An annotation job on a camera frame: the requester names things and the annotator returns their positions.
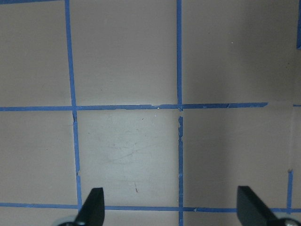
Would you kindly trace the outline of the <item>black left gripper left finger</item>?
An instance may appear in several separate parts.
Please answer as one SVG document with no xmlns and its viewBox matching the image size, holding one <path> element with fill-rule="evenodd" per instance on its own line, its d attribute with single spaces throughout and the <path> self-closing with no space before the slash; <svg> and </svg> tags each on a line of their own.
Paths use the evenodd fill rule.
<svg viewBox="0 0 301 226">
<path fill-rule="evenodd" d="M 75 226 L 102 226 L 104 223 L 103 188 L 93 188 L 73 224 Z"/>
</svg>

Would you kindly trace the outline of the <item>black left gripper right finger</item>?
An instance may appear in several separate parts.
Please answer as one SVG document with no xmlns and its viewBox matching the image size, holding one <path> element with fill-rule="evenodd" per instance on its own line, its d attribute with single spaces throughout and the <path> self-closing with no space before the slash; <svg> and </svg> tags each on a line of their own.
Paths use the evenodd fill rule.
<svg viewBox="0 0 301 226">
<path fill-rule="evenodd" d="M 249 186 L 237 188 L 237 217 L 243 226 L 270 226 L 276 215 Z"/>
</svg>

